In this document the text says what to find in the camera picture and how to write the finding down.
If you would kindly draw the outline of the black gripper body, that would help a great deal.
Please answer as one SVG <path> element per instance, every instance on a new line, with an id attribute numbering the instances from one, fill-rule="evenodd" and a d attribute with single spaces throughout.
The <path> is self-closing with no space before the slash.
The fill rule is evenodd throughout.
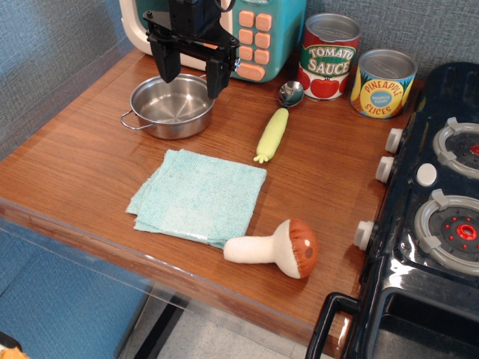
<path id="1" fill-rule="evenodd" d="M 169 1 L 166 11 L 147 10 L 143 13 L 147 41 L 171 43 L 180 55 L 205 63 L 212 57 L 231 57 L 235 71 L 239 41 L 220 23 L 234 5 L 234 1 L 225 7 L 220 1 Z"/>

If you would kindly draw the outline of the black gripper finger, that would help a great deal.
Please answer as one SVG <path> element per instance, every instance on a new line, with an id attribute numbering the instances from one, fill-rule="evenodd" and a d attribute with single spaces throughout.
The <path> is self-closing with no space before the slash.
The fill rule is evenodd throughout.
<path id="1" fill-rule="evenodd" d="M 216 99 L 228 86 L 232 70 L 231 57 L 212 57 L 206 61 L 207 94 L 210 99 Z"/>
<path id="2" fill-rule="evenodd" d="M 156 40 L 150 41 L 150 47 L 161 78 L 166 83 L 175 80 L 181 71 L 180 52 L 171 43 Z"/>

